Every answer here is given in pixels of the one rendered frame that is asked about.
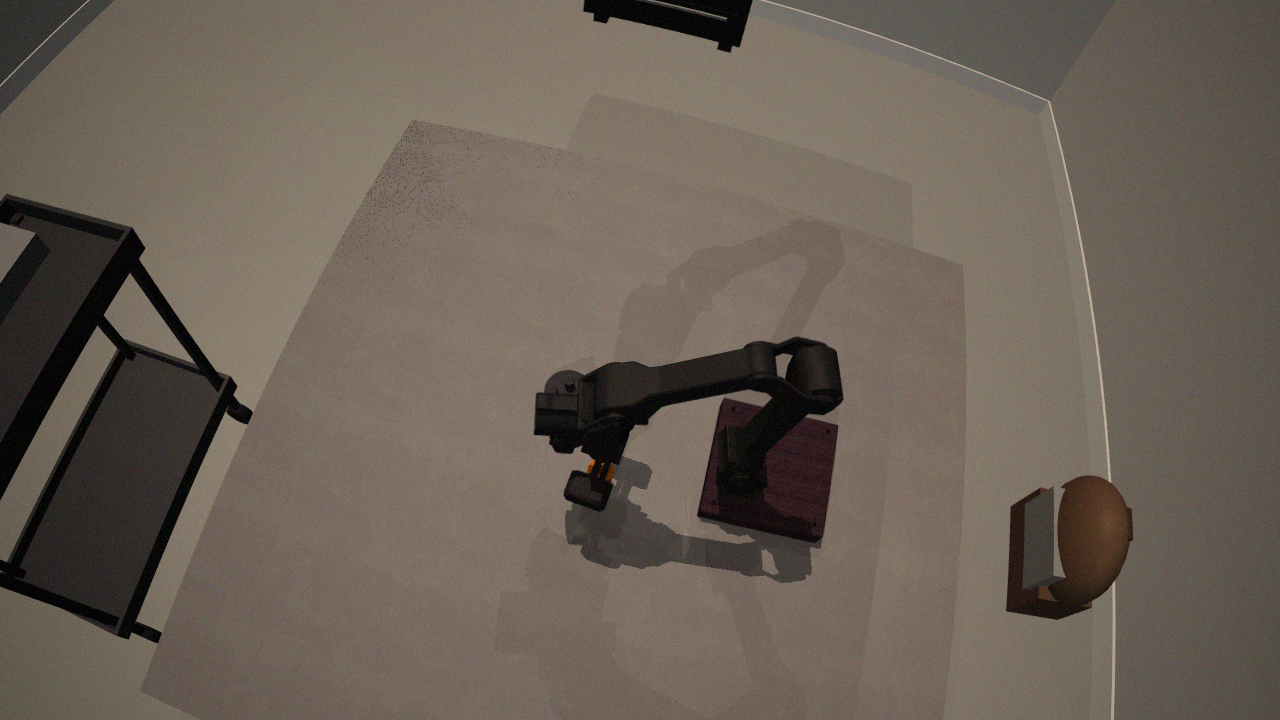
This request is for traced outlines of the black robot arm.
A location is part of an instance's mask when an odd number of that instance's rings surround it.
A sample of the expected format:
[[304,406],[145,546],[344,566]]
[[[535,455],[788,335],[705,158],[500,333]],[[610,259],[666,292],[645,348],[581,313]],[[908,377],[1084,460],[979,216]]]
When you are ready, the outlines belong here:
[[[785,379],[777,374],[781,354],[794,355]],[[534,436],[549,436],[556,454],[588,450],[584,433],[602,445],[618,445],[631,425],[648,425],[660,407],[745,389],[772,398],[746,427],[717,433],[716,483],[719,496],[756,498],[756,489],[767,487],[765,452],[808,413],[826,415],[844,400],[837,351],[822,342],[754,341],[662,366],[608,363],[579,378],[577,395],[536,393]]]

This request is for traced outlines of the orange knob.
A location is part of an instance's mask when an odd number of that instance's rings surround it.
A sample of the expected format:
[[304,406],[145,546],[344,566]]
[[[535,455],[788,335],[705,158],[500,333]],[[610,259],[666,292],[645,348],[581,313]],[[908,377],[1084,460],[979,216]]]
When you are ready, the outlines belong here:
[[[595,464],[595,461],[593,460],[593,462],[590,462],[590,465],[588,468],[588,474],[590,474],[593,471],[594,464]],[[604,466],[603,462],[602,462],[602,466]],[[602,475],[602,466],[599,469],[600,471],[599,471],[598,477]],[[613,468],[611,465],[611,468],[609,468],[609,470],[608,470],[608,473],[605,475],[605,480],[611,482],[612,475],[613,475]]]

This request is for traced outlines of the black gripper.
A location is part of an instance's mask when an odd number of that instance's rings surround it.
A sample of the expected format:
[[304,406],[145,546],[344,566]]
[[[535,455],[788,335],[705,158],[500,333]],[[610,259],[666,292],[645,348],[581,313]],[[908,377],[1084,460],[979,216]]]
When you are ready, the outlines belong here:
[[[582,446],[581,452],[589,454],[590,457],[594,459],[595,464],[590,474],[580,470],[571,471],[570,479],[564,487],[564,498],[598,512],[605,510],[612,489],[612,484],[605,480],[605,475],[611,468],[611,462],[620,465],[620,459],[625,451],[628,436],[618,445],[602,445],[596,442],[591,434],[584,433],[582,441],[588,442],[588,450]],[[604,466],[602,466],[602,462]],[[598,477],[600,466],[602,475]]]

